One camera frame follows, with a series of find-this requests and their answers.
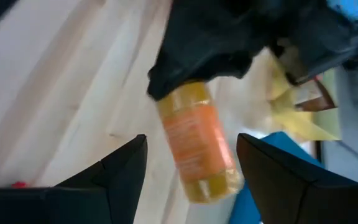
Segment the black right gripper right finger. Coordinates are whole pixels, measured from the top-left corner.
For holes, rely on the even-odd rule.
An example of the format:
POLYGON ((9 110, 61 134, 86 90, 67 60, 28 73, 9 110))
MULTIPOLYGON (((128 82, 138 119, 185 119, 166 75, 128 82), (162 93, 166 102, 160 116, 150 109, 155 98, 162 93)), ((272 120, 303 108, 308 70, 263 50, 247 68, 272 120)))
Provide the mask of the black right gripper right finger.
POLYGON ((285 133, 239 134, 236 151, 264 223, 358 223, 358 182, 326 170, 285 133))

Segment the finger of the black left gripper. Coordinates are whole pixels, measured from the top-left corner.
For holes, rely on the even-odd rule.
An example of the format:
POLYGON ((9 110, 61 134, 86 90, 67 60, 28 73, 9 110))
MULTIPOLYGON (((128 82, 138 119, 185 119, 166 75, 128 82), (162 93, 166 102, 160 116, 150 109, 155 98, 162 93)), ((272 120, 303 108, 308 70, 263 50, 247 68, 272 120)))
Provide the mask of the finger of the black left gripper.
POLYGON ((241 39, 241 44, 234 51, 223 54, 216 68, 213 69, 217 77, 243 78, 249 71, 254 57, 268 46, 272 40, 270 34, 265 30, 262 32, 250 32, 241 39))
POLYGON ((164 40, 149 70, 148 95, 161 100, 185 83, 210 81, 209 60, 207 40, 164 40))

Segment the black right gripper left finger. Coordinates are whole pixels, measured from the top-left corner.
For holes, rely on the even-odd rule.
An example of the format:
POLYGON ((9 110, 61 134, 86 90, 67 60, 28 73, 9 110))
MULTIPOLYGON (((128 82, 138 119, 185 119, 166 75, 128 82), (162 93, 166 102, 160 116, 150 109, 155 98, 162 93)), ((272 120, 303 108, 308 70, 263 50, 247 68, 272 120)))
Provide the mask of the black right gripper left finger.
POLYGON ((133 223, 147 153, 139 134, 54 187, 0 188, 0 223, 133 223))

